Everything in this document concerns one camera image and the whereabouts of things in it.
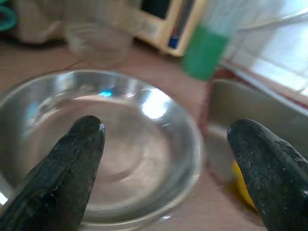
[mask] yellow object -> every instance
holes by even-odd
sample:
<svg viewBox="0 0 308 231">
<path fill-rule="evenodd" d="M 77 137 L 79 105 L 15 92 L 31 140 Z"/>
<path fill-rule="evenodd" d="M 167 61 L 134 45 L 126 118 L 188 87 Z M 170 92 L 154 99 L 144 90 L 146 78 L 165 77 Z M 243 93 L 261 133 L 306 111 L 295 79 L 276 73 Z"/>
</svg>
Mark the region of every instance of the yellow object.
<svg viewBox="0 0 308 231">
<path fill-rule="evenodd" d="M 234 170 L 234 172 L 235 172 L 235 174 L 237 176 L 236 184 L 237 184 L 237 187 L 238 187 L 238 189 L 240 191 L 241 196 L 243 197 L 243 199 L 247 202 L 247 204 L 249 206 L 251 206 L 252 208 L 256 209 L 255 204 L 252 201 L 252 199 L 251 199 L 251 197 L 250 197 L 250 195 L 248 193 L 248 190 L 246 188 L 246 184 L 245 184 L 245 181 L 244 181 L 241 169 L 238 166 L 236 161 L 233 161 L 232 168 L 233 168 L 233 170 Z"/>
</svg>

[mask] countertop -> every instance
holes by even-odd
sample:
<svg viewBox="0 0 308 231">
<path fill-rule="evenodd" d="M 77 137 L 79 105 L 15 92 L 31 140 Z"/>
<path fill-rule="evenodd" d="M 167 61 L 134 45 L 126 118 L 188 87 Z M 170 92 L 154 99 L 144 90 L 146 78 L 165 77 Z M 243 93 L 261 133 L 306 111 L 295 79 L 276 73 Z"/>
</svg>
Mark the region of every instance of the countertop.
<svg viewBox="0 0 308 231">
<path fill-rule="evenodd" d="M 28 78 L 70 69 L 98 69 L 71 54 L 65 45 L 27 48 L 0 42 L 0 92 Z M 159 55 L 148 45 L 134 45 L 129 58 L 110 68 L 157 86 L 186 108 L 197 121 L 206 98 L 206 83 L 189 77 L 178 60 Z M 147 231 L 260 231 L 221 192 L 204 171 L 190 199 L 172 214 L 147 227 Z"/>
</svg>

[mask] sink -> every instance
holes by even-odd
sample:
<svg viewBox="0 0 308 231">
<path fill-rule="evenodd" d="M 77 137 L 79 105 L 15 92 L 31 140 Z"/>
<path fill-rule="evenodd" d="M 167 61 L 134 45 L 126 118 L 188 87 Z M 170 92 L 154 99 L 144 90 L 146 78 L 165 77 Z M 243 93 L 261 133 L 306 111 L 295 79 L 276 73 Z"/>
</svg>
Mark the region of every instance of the sink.
<svg viewBox="0 0 308 231">
<path fill-rule="evenodd" d="M 250 87 L 236 81 L 214 80 L 209 104 L 207 155 L 211 173 L 224 188 L 235 179 L 227 129 L 240 118 L 260 122 L 308 158 L 306 109 L 260 84 Z"/>
</svg>

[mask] metal bowl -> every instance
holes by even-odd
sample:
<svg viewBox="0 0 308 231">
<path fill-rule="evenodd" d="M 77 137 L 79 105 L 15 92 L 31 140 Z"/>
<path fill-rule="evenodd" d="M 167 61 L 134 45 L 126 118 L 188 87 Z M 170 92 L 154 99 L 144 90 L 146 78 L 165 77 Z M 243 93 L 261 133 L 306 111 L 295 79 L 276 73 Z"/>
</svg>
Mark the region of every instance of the metal bowl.
<svg viewBox="0 0 308 231">
<path fill-rule="evenodd" d="M 203 148 L 191 116 L 132 77 L 52 73 L 10 90 L 0 108 L 2 198 L 78 118 L 94 115 L 105 124 L 105 151 L 81 230 L 140 228 L 179 205 L 199 178 Z"/>
</svg>

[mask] teal object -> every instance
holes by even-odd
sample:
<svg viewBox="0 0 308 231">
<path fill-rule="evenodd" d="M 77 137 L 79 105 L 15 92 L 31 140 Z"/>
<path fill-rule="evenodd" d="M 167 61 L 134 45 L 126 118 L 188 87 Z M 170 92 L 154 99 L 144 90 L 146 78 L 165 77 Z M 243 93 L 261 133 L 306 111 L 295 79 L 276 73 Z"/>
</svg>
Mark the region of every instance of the teal object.
<svg viewBox="0 0 308 231">
<path fill-rule="evenodd" d="M 16 24 L 15 13 L 7 7 L 0 6 L 0 31 L 12 29 L 15 26 L 15 24 Z"/>
</svg>

